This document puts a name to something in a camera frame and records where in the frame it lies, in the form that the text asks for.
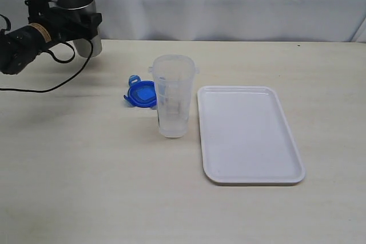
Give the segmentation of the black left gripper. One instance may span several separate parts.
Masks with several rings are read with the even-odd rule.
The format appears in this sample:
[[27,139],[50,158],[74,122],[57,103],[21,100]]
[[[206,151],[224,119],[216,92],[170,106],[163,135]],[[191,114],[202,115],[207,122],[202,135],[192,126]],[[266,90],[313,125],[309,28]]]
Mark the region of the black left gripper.
[[80,38],[91,40],[98,35],[101,13],[78,14],[73,19],[59,7],[51,7],[53,0],[24,0],[28,8],[28,23],[43,35],[46,43],[67,42]]

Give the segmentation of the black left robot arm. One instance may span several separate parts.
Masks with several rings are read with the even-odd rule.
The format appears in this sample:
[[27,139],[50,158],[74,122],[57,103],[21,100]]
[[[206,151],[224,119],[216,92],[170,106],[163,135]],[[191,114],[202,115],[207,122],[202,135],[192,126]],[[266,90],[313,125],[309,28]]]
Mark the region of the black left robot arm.
[[72,41],[82,57],[89,55],[91,41],[94,55],[101,52],[98,27],[102,15],[96,11],[96,0],[24,0],[28,7],[28,24],[11,31],[1,30],[1,72],[20,73],[36,56],[52,47]]

